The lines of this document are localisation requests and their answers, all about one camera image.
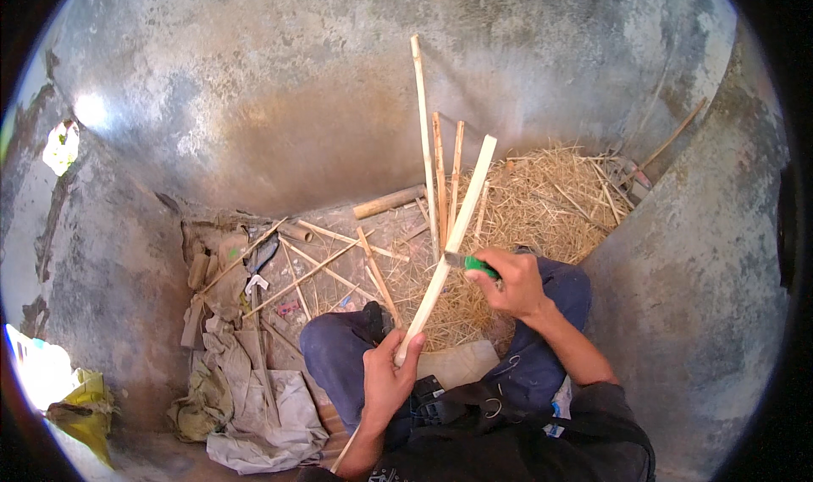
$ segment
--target person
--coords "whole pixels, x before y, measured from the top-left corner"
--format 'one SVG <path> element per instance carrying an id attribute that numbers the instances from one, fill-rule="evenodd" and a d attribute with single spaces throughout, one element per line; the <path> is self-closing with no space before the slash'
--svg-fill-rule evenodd
<path id="1" fill-rule="evenodd" d="M 443 412 L 416 422 L 428 409 L 412 395 L 423 334 L 396 367 L 393 355 L 405 333 L 383 336 L 375 303 L 323 314 L 302 330 L 301 351 L 355 437 L 335 475 L 308 467 L 298 480 L 654 479 L 654 453 L 624 390 L 581 333 L 591 301 L 586 274 L 530 253 L 488 248 L 474 256 L 497 270 L 502 284 L 474 270 L 466 277 L 491 307 L 516 318 L 516 331 L 506 356 L 480 382 L 438 398 L 451 406 L 442 407 L 447 411 L 465 410 L 462 418 L 443 420 L 449 415 Z M 566 375 L 576 386 L 570 421 L 553 418 L 561 410 L 551 406 Z M 543 429 L 551 420 L 564 424 L 564 433 Z"/>

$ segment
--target person's left hand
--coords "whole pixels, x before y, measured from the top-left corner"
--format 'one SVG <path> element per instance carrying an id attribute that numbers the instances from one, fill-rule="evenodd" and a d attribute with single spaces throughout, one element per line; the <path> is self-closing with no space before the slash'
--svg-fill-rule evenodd
<path id="1" fill-rule="evenodd" d="M 415 385 L 418 357 L 426 336 L 420 333 L 412 338 L 406 349 L 406 360 L 398 367 L 393 359 L 406 334 L 396 328 L 384 338 L 381 345 L 364 352 L 364 407 L 361 421 L 379 432 L 386 429 Z"/>

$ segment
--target concrete wall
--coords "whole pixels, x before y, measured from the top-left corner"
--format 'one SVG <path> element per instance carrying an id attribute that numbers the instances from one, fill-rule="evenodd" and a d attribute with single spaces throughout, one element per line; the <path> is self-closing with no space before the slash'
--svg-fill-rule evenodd
<path id="1" fill-rule="evenodd" d="M 788 308 L 776 242 L 787 159 L 777 100 L 741 26 L 702 127 L 583 262 L 589 337 L 650 435 L 658 479 L 710 479 L 770 379 Z"/>
<path id="2" fill-rule="evenodd" d="M 63 346 L 75 366 L 104 373 L 121 409 L 118 426 L 165 430 L 164 412 L 188 375 L 178 346 L 191 296 L 180 217 L 89 132 L 57 178 L 41 152 L 66 113 L 58 94 L 41 91 L 19 118 L 3 169 L 4 192 L 15 191 L 2 203 L 5 320 L 20 328 L 46 315 L 41 336 Z"/>
<path id="3" fill-rule="evenodd" d="M 450 166 L 458 119 L 467 164 L 486 132 L 498 155 L 623 138 L 643 160 L 714 96 L 736 23 L 726 0 L 71 0 L 61 17 L 48 72 L 135 177 L 266 215 L 423 180 L 412 33 Z"/>

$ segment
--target dry straw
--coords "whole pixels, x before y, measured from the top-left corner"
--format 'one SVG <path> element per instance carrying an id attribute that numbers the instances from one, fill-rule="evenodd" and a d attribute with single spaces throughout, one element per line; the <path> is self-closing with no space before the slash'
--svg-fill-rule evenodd
<path id="1" fill-rule="evenodd" d="M 569 264 L 584 259 L 630 207 L 615 189 L 606 187 L 604 175 L 594 166 L 603 159 L 579 156 L 578 149 L 559 145 L 493 163 L 481 232 L 476 237 L 476 215 L 460 252 L 470 254 L 490 245 L 507 250 L 527 245 L 536 254 Z M 470 175 L 461 176 L 460 191 L 467 189 L 469 180 Z M 476 212 L 483 207 L 478 205 Z M 427 260 L 413 255 L 409 264 L 394 266 L 388 276 L 401 294 L 397 302 L 407 325 L 432 277 L 434 266 Z M 424 329 L 426 350 L 486 338 L 502 354 L 513 336 L 513 325 L 488 307 L 480 290 L 461 272 L 453 270 Z"/>

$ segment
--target dark blue jeans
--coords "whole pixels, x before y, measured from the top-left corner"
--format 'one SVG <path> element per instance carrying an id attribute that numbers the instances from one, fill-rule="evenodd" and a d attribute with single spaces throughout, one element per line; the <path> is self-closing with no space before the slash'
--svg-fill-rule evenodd
<path id="1" fill-rule="evenodd" d="M 584 330 L 590 309 L 587 275 L 576 266 L 544 257 L 537 259 L 537 265 L 545 295 L 574 327 Z M 328 393 L 347 432 L 352 433 L 359 425 L 364 405 L 362 355 L 374 348 L 367 313 L 322 314 L 302 329 L 299 345 L 310 375 Z M 538 411 L 550 406 L 564 376 L 562 364 L 542 336 L 517 320 L 508 353 L 483 380 L 498 383 L 503 396 L 516 408 Z M 387 446 L 407 439 L 409 417 L 409 402 L 405 402 L 390 422 Z"/>

